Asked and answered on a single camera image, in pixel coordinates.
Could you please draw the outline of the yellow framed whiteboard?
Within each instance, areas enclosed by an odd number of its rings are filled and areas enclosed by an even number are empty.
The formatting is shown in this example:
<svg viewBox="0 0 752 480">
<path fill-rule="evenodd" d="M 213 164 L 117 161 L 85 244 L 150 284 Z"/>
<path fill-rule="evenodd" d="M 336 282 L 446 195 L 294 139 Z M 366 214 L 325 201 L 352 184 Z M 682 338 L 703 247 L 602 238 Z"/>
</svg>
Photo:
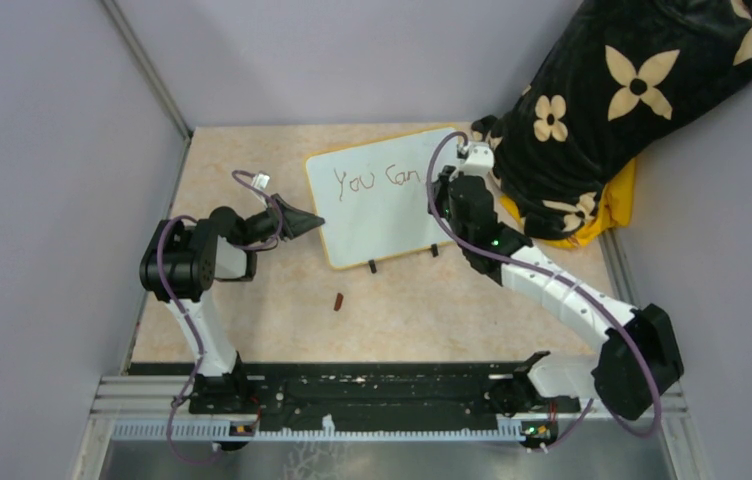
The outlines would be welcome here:
<svg viewBox="0 0 752 480">
<path fill-rule="evenodd" d="M 304 162 L 326 258 L 336 269 L 427 250 L 450 239 L 428 213 L 426 172 L 453 125 L 314 154 Z"/>
</svg>

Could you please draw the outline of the red marker cap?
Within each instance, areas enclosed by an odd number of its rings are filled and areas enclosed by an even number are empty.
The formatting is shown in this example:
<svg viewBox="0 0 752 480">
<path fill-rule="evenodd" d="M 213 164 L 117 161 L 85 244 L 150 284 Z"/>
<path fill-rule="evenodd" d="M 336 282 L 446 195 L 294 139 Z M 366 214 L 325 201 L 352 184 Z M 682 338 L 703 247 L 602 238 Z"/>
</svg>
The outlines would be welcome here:
<svg viewBox="0 0 752 480">
<path fill-rule="evenodd" d="M 338 292 L 336 294 L 336 298 L 335 298 L 333 310 L 334 311 L 339 311 L 342 308 L 343 301 L 344 301 L 344 295 L 342 293 Z"/>
</svg>

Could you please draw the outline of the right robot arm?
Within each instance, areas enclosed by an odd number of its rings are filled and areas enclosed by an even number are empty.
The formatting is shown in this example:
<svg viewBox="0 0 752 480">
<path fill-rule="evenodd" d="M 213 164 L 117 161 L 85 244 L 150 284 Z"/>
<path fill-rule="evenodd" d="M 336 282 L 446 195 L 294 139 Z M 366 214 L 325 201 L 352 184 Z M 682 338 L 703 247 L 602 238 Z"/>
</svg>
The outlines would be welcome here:
<svg viewBox="0 0 752 480">
<path fill-rule="evenodd" d="M 596 399 L 616 418 L 659 412 L 684 366 L 669 315 L 606 295 L 552 261 L 531 239 L 499 221 L 485 181 L 445 167 L 430 187 L 429 213 L 471 268 L 536 301 L 591 348 L 589 355 L 539 353 L 519 373 L 515 398 L 528 412 L 553 398 Z"/>
</svg>

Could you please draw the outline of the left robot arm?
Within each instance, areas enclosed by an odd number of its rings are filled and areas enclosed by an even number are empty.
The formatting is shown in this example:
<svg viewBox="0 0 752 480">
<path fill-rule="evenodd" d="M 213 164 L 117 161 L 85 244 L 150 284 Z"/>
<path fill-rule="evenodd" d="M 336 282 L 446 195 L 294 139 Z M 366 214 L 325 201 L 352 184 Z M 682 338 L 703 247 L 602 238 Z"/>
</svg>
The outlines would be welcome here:
<svg viewBox="0 0 752 480">
<path fill-rule="evenodd" d="M 139 280 L 167 306 L 188 341 L 195 359 L 190 399 L 212 397 L 229 414 L 249 406 L 252 388 L 238 350 L 225 338 L 212 287 L 253 280 L 260 252 L 324 224 L 278 194 L 247 218 L 220 206 L 206 218 L 181 215 L 158 223 L 140 260 Z"/>
</svg>

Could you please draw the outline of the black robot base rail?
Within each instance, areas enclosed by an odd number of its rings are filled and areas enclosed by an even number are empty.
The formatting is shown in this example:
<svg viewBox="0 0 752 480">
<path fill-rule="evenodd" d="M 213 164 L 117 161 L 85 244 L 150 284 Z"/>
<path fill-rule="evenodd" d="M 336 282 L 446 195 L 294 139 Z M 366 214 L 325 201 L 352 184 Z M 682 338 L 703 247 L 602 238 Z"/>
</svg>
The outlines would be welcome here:
<svg viewBox="0 0 752 480">
<path fill-rule="evenodd" d="M 225 446 L 269 441 L 505 440 L 537 446 L 558 434 L 569 397 L 543 398 L 530 361 L 498 363 L 245 363 L 197 376 L 190 415 L 232 420 Z"/>
</svg>

